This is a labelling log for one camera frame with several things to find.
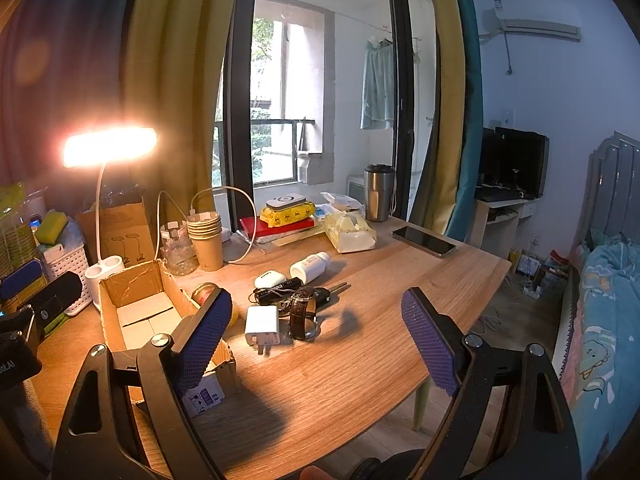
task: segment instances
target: bed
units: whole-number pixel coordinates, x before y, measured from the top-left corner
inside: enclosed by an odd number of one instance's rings
[[[635,240],[640,240],[640,142],[615,133],[590,156],[553,358],[574,419],[584,478],[599,477],[614,461],[617,444],[625,447],[623,440],[637,437],[638,422],[632,421],[640,407],[640,245]]]

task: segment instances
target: screw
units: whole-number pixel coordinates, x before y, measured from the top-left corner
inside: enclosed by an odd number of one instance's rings
[[[151,344],[153,346],[164,346],[169,342],[168,334],[156,334],[151,338]]]
[[[92,347],[91,350],[89,350],[89,354],[91,354],[91,357],[98,357],[98,355],[104,354],[106,349],[107,347],[105,345],[99,344]]]
[[[476,334],[469,334],[465,336],[465,343],[467,346],[478,348],[482,346],[482,338]]]
[[[542,345],[539,345],[538,343],[533,343],[533,345],[529,347],[529,352],[531,352],[533,355],[537,355],[538,357],[540,357],[541,355],[545,354],[545,349],[542,348]]]

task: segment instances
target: electrical outlet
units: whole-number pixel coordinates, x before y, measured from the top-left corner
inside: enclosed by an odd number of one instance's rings
[[[501,126],[503,128],[513,128],[513,110],[509,110],[506,108],[502,110]]]

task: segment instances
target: hanging towel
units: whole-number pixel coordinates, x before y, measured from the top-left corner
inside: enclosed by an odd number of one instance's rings
[[[396,94],[393,44],[367,41],[362,82],[363,130],[383,130],[394,126]]]

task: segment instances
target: yellow curtain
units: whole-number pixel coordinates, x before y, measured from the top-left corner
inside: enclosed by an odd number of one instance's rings
[[[211,186],[213,121],[234,0],[135,0],[124,63],[127,121],[152,126],[158,145],[132,165],[155,217],[161,189],[185,213],[191,197]],[[203,194],[200,210],[212,210]],[[170,203],[162,211],[180,219]]]
[[[440,129],[424,227],[444,234],[456,204],[465,110],[465,49],[458,0],[433,0],[440,38]]]

